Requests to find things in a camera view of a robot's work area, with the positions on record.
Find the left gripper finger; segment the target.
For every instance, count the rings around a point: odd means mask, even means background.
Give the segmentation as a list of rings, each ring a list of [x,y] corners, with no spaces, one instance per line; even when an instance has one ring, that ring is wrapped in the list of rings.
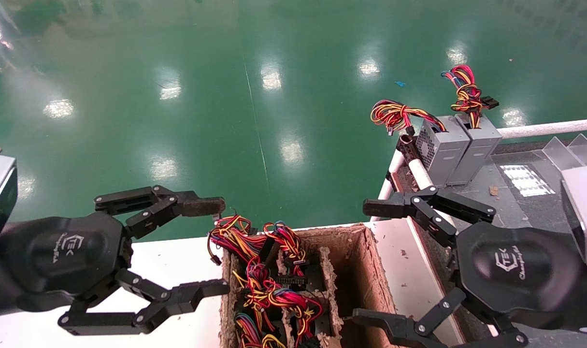
[[[129,235],[140,239],[177,217],[218,216],[226,208],[222,197],[200,198],[194,191],[172,191],[161,185],[97,196],[95,211],[116,216],[136,212],[126,220]]]

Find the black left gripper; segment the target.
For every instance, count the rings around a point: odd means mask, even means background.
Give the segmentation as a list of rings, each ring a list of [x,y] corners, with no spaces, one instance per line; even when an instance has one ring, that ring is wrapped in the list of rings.
[[[125,227],[103,212],[46,217],[6,228],[6,264],[22,288],[81,294],[58,320],[72,335],[150,334],[170,317],[193,313],[203,299],[230,291],[224,279],[166,289],[129,271],[131,257]],[[120,288],[148,305],[137,313],[88,312]]]

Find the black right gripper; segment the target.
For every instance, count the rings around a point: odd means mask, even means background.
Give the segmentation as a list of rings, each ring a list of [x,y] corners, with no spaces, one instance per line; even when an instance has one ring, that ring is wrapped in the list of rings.
[[[508,229],[478,222],[457,235],[460,280],[490,310],[558,311],[578,283],[584,264],[567,233],[532,227]],[[467,292],[455,287],[419,321],[403,315],[353,310],[353,322],[377,327],[388,341],[409,348],[445,348],[434,331],[459,307]],[[525,348],[528,338],[507,319],[496,318],[497,335],[461,348]]]

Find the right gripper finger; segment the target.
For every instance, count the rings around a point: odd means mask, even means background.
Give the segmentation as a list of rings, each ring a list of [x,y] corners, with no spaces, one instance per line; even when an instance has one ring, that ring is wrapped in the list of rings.
[[[411,194],[395,192],[388,200],[365,200],[362,212],[378,218],[410,217],[442,247],[455,246],[457,229],[441,213],[471,224],[491,223],[496,215],[496,210],[485,203],[437,187]]]

